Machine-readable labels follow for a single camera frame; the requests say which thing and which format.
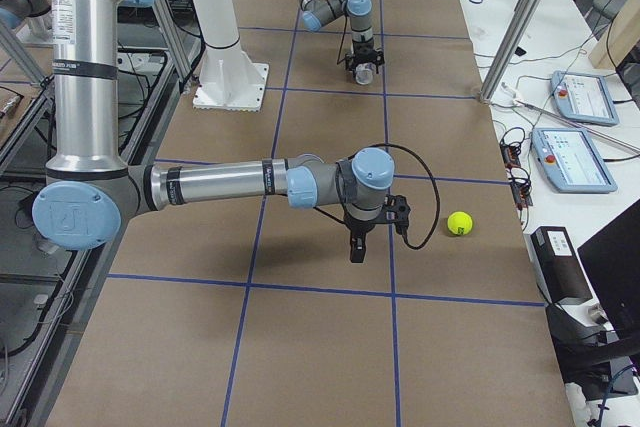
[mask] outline blue tape line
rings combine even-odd
[[[341,295],[357,295],[363,297],[388,297],[392,294],[388,292],[376,292],[372,290],[353,290],[353,289],[332,289],[326,287],[304,287],[299,285],[280,285],[280,284],[251,284],[252,288],[266,290],[283,290],[286,292],[312,292],[316,294],[341,294]]]
[[[509,305],[513,307],[544,307],[542,302],[523,300],[476,299],[473,297],[448,297],[440,295],[396,294],[398,299],[430,300],[434,302],[457,302],[462,304]]]
[[[384,51],[384,15],[383,2],[380,3],[380,47]],[[384,141],[389,142],[389,123],[387,109],[387,72],[382,66],[382,103],[384,106]],[[395,270],[395,254],[393,242],[393,229],[388,226],[389,236],[389,281],[391,284],[391,338],[393,342],[393,381],[394,381],[394,397],[396,407],[396,427],[402,427],[402,402],[400,397],[400,359],[398,354],[398,306],[396,302],[396,270]]]
[[[139,274],[119,274],[110,273],[107,275],[110,279],[123,279],[123,280],[140,280],[146,282],[173,282],[179,284],[200,284],[200,285],[219,285],[223,287],[247,287],[246,282],[237,282],[231,280],[211,280],[211,279],[197,279],[197,278],[183,278],[183,277],[164,277],[156,275],[139,275]],[[500,300],[500,299],[477,299],[473,297],[447,297],[437,295],[422,295],[422,294],[402,294],[396,293],[395,295],[390,292],[377,292],[374,290],[356,290],[356,289],[334,289],[325,287],[308,287],[300,285],[284,285],[284,284],[264,284],[264,283],[251,283],[252,289],[265,289],[265,290],[282,290],[288,292],[310,292],[319,294],[338,294],[338,295],[353,295],[364,297],[396,297],[399,299],[409,300],[425,300],[433,302],[454,302],[465,304],[491,304],[491,305],[507,305],[515,307],[544,307],[542,302],[530,302],[524,300]]]
[[[300,13],[297,12],[296,13],[296,22],[295,22],[295,28],[297,29],[298,27],[298,21],[300,19]],[[292,64],[292,59],[293,59],[293,51],[294,51],[294,47],[295,47],[295,43],[296,43],[296,33],[293,33],[293,36],[291,38],[291,49],[289,50],[289,61],[287,64],[287,70],[285,73],[285,78],[284,78],[284,91],[282,93],[282,98],[280,99],[280,109],[278,112],[278,120],[276,122],[276,130],[274,132],[274,137],[273,137],[273,145],[271,147],[271,157],[274,157],[275,155],[275,150],[276,150],[276,146],[278,144],[278,135],[280,133],[280,125],[282,122],[282,114],[283,114],[283,110],[284,110],[284,101],[285,101],[285,97],[287,95],[286,93],[286,87],[287,84],[289,82],[289,74],[291,72],[291,64]],[[265,211],[265,207],[266,207],[266,197],[262,197],[262,205],[260,206],[260,215],[258,217],[258,227],[257,227],[257,231],[256,231],[256,238],[255,238],[255,242],[253,245],[253,253],[251,255],[251,267],[249,269],[249,275],[247,277],[247,286],[245,289],[245,295],[244,295],[244,300],[242,302],[242,312],[240,314],[240,322],[238,325],[238,333],[236,336],[236,344],[234,346],[233,349],[233,358],[231,361],[231,368],[229,371],[229,380],[227,383],[227,393],[225,396],[225,401],[224,401],[224,409],[222,411],[222,418],[220,420],[220,427],[226,427],[227,425],[227,418],[229,415],[229,405],[231,403],[231,393],[233,391],[233,382],[235,380],[235,372],[236,372],[236,367],[238,364],[238,356],[240,355],[240,344],[242,342],[242,333],[244,331],[244,324],[245,324],[245,317],[246,317],[246,313],[247,313],[247,307],[249,305],[249,295],[251,294],[251,282],[253,280],[253,272],[256,266],[256,261],[258,258],[258,246],[260,244],[260,235],[262,233],[262,225],[263,225],[263,219],[264,219],[264,211]]]
[[[278,119],[276,120],[276,132],[273,137],[273,144],[271,145],[271,158],[274,158],[276,155],[276,149],[278,148],[278,137],[280,135],[280,126],[282,124],[282,116],[284,115],[284,104],[287,97],[287,92],[289,85],[289,75],[291,74],[291,64],[293,64],[293,52],[295,50],[296,38],[298,36],[298,23],[300,22],[300,11],[296,13],[296,22],[295,22],[295,32],[293,33],[293,37],[291,38],[291,48],[289,49],[289,60],[287,62],[287,70],[284,74],[284,86],[282,88],[282,97],[280,98],[280,108],[278,110]]]
[[[256,238],[253,243],[253,252],[251,253],[251,266],[249,267],[249,275],[244,290],[244,299],[242,300],[242,310],[240,312],[240,321],[238,322],[238,332],[236,334],[236,343],[233,347],[233,357],[231,359],[231,367],[229,369],[229,380],[227,381],[227,393],[224,398],[224,408],[222,410],[222,418],[220,419],[220,427],[227,425],[227,417],[229,415],[229,405],[231,404],[231,392],[233,391],[233,382],[236,375],[236,367],[238,366],[238,357],[240,355],[240,344],[242,342],[242,333],[244,332],[245,318],[247,308],[249,306],[249,294],[251,293],[251,280],[253,279],[253,271],[258,258],[258,245],[260,243],[260,234],[262,233],[262,221],[264,219],[264,210],[267,203],[266,197],[262,197],[260,206],[260,215],[258,216],[258,226],[256,229]]]
[[[126,279],[126,280],[148,280],[152,282],[174,282],[178,284],[199,284],[199,285],[220,285],[225,287],[245,287],[245,282],[234,282],[231,280],[210,280],[210,279],[193,279],[187,277],[164,277],[159,275],[138,275],[138,274],[108,274],[109,279]]]
[[[346,95],[370,95],[374,97],[381,97],[383,94],[380,92],[351,92],[348,90],[324,90],[324,89],[304,89],[298,87],[285,87],[289,92],[313,92],[316,94],[346,94]]]
[[[7,59],[7,60],[4,62],[4,64],[2,64],[2,67],[0,67],[0,72],[2,72],[2,71],[5,69],[5,67],[6,67],[7,65],[9,65],[9,62],[11,62],[11,59]],[[2,82],[3,84],[13,84],[13,83],[17,83],[17,82],[10,82],[10,81],[8,81],[8,80],[0,80],[0,82]]]

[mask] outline black device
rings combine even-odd
[[[630,355],[640,368],[640,201],[578,248],[600,304],[621,339],[636,339]]]
[[[564,227],[539,227],[531,243],[540,263],[549,300],[553,304],[579,305],[593,298]]]
[[[549,330],[566,382],[587,400],[601,399],[607,384],[631,361],[640,368],[640,201],[578,248],[578,256],[615,332],[585,327],[562,308],[547,308]],[[610,397],[635,395],[633,373],[624,372]]]

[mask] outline metal frame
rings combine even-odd
[[[33,85],[41,85],[44,82],[47,77],[46,74],[23,47],[16,34],[3,22],[0,22],[0,46],[18,64],[18,67],[22,69]]]
[[[153,4],[153,13],[158,20],[158,25],[162,29],[165,42],[169,48],[169,53],[171,54],[171,59],[173,60],[174,65],[176,66],[178,75],[180,75],[180,78],[184,79],[186,84],[188,84],[189,79],[187,79],[187,77],[189,77],[189,73],[191,72],[191,64],[189,63],[189,58],[187,57],[182,41],[180,40],[178,30],[173,23],[171,8],[169,7],[167,0],[155,0]]]
[[[518,0],[511,23],[482,84],[479,93],[480,101],[486,103],[491,101],[539,3],[540,0]]]

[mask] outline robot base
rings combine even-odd
[[[193,106],[198,109],[258,112],[262,107],[268,75],[268,64],[251,62],[243,51],[232,59],[207,55]]]
[[[24,25],[17,33],[16,36],[22,42],[25,47],[52,47],[53,46],[53,34],[51,30],[47,31],[45,38],[35,35],[28,25]]]

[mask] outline yellow ball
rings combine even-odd
[[[447,227],[454,235],[467,235],[473,228],[473,219],[466,212],[454,212],[447,219]]]

